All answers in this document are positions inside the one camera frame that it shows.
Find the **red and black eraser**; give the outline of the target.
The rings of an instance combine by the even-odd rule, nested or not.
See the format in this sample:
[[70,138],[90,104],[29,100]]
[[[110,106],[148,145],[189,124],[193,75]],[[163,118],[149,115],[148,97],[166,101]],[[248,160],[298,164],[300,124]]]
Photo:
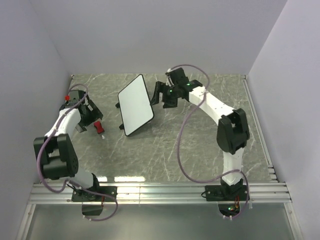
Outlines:
[[97,134],[102,134],[105,132],[105,130],[102,126],[102,123],[100,121],[94,122],[93,126],[95,127]]

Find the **small black-framed whiteboard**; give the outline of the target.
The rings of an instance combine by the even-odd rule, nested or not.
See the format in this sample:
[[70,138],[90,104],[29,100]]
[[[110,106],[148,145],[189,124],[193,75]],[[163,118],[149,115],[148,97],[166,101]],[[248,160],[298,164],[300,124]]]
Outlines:
[[144,76],[139,74],[117,95],[116,107],[120,109],[122,124],[119,129],[129,137],[154,116]]

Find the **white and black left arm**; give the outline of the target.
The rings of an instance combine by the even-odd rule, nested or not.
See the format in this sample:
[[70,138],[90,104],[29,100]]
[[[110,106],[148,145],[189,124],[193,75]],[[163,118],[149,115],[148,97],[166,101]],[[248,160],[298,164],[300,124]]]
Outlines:
[[[52,192],[61,193],[69,182],[75,190],[83,191],[89,201],[101,196],[97,177],[79,167],[79,160],[72,144],[74,130],[85,132],[87,127],[103,114],[84,90],[70,90],[59,109],[58,119],[45,136],[33,141],[37,173],[42,183]],[[62,189],[51,188],[46,179],[63,179]]]

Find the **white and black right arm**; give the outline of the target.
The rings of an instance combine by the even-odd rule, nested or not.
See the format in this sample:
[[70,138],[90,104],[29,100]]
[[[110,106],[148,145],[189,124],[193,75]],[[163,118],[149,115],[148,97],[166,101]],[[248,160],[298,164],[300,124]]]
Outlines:
[[195,105],[196,110],[204,111],[217,124],[216,141],[223,152],[220,193],[224,199],[232,200],[245,181],[243,154],[250,138],[246,112],[220,101],[209,93],[208,85],[198,80],[189,80],[182,65],[168,69],[166,76],[166,82],[155,83],[150,104],[162,102],[165,109],[176,108],[181,98]]

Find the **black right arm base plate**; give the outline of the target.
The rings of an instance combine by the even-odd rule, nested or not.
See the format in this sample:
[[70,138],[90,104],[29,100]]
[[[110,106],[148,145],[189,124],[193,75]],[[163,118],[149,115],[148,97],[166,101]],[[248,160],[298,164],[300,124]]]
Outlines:
[[245,201],[247,199],[247,186],[231,187],[229,185],[206,185],[201,197],[207,202],[234,202],[235,200]]

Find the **aluminium right side rail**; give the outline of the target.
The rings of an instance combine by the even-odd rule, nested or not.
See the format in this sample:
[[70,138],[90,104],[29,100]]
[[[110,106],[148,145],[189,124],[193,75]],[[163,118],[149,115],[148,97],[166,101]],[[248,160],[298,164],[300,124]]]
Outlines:
[[278,179],[278,177],[276,175],[276,171],[275,171],[274,165],[272,163],[272,160],[271,160],[271,157],[270,157],[270,154],[269,154],[269,150],[268,150],[268,147],[267,147],[267,144],[266,144],[263,132],[262,132],[262,128],[261,128],[260,121],[259,121],[256,109],[255,109],[255,105],[254,105],[254,102],[253,102],[253,99],[252,99],[252,95],[251,95],[250,90],[249,90],[249,86],[248,86],[248,82],[247,82],[247,75],[241,75],[241,80],[243,82],[243,86],[244,86],[244,89],[245,89],[245,92],[246,92],[246,95],[247,95],[247,98],[248,98],[248,101],[249,101],[250,109],[251,109],[251,112],[253,114],[254,123],[255,123],[255,126],[256,126],[256,129],[257,129],[257,133],[258,133],[258,136],[259,136],[260,144],[261,144],[262,149],[263,149],[263,153],[264,153],[264,157],[265,157],[265,160],[266,160],[269,176],[271,178],[271,182],[273,182],[273,183],[277,182],[278,183],[279,179]]

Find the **aluminium rail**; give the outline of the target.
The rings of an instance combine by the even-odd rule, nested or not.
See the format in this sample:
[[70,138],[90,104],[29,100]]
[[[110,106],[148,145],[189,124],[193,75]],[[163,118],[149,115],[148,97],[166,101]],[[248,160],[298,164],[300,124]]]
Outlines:
[[247,98],[248,98],[248,101],[249,101],[250,109],[251,109],[251,112],[253,114],[254,123],[255,123],[255,126],[256,126],[256,129],[257,129],[257,133],[258,133],[258,136],[259,136],[260,144],[261,144],[262,149],[263,149],[263,153],[264,153],[264,157],[265,157],[265,160],[266,160],[269,176],[271,178],[271,182],[273,182],[273,183],[277,182],[278,183],[279,179],[278,179],[278,177],[276,175],[276,171],[275,171],[274,165],[272,163],[272,160],[271,160],[271,157],[270,157],[270,154],[269,154],[269,150],[268,150],[268,147],[267,147],[267,144],[266,144],[263,132],[262,132],[262,128],[261,128],[260,121],[259,121],[256,109],[255,109],[255,105],[254,105],[254,102],[253,102],[253,99],[252,99],[252,95],[251,95],[250,90],[249,90],[249,86],[248,86],[248,82],[247,82],[247,75],[241,75],[241,80],[243,82],[243,86],[244,86],[244,89],[245,89],[245,92],[246,92],[246,95],[247,95]]
[[[101,186],[116,197],[120,205],[191,205],[207,204],[205,187],[196,183],[171,182],[171,183],[145,183],[145,182],[118,182],[101,183]],[[292,198],[285,183],[258,182],[249,185],[249,198],[253,204],[266,203],[291,203]],[[101,198],[88,200],[79,196],[71,188],[66,188],[61,193],[53,193],[42,184],[34,184],[28,199],[28,204],[62,205],[85,204],[99,205]]]

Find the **aluminium front rail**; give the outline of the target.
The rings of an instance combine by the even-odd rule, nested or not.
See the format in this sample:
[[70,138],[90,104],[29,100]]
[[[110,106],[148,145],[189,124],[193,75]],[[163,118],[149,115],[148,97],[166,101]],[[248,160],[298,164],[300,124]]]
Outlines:
[[[101,186],[116,197],[120,205],[191,205],[207,204],[205,187],[196,183],[171,182],[171,183],[145,183],[145,182],[118,182],[101,183]],[[291,203],[292,198],[285,183],[258,182],[249,185],[249,198],[253,204],[266,203]],[[34,184],[28,199],[28,204],[62,205],[85,204],[99,205],[101,198],[88,200],[79,196],[71,188],[66,188],[61,193],[53,193],[42,184]]]

